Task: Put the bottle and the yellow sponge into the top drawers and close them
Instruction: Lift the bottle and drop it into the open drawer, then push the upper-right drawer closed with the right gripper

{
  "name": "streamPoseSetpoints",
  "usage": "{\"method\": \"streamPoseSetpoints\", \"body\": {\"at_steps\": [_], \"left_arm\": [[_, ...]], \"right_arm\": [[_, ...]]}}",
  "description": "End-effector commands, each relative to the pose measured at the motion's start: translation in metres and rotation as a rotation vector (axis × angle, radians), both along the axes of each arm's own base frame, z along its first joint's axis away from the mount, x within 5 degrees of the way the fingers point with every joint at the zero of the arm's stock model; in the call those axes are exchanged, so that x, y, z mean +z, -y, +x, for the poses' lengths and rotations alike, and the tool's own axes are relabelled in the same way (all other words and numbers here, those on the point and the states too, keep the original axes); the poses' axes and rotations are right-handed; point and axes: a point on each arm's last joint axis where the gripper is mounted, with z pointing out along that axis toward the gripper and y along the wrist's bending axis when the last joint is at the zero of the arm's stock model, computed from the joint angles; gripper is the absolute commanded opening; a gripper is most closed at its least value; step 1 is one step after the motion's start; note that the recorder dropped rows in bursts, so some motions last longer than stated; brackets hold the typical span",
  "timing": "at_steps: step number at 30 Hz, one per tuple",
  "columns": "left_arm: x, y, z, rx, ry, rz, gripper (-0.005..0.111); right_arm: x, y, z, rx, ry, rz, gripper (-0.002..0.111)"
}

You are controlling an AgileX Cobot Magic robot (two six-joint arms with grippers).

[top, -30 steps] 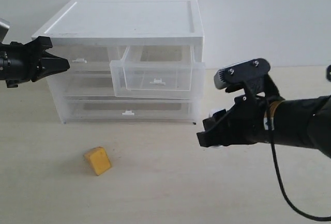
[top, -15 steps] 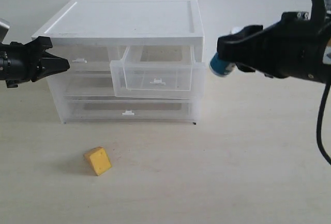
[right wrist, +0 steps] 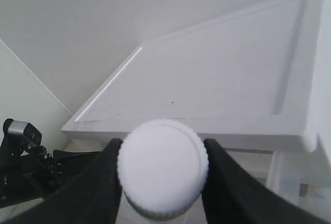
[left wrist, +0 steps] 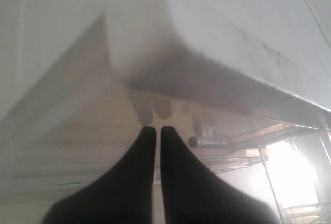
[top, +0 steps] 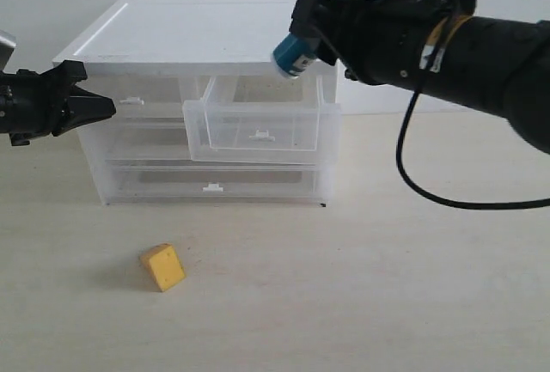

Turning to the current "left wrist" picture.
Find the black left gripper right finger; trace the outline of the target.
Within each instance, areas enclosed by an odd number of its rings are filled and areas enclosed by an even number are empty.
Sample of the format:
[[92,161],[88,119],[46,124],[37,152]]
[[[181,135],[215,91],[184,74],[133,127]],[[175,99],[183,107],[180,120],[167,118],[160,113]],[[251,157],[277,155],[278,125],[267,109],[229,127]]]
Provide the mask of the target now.
[[217,177],[174,127],[162,127],[160,145],[166,223],[274,223],[269,206]]

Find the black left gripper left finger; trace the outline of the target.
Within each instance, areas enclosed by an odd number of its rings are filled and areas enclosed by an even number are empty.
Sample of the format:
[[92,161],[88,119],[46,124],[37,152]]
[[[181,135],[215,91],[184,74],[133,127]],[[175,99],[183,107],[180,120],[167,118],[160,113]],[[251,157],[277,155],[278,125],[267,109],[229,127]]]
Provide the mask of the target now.
[[103,176],[54,203],[42,223],[152,223],[156,131],[143,127]]

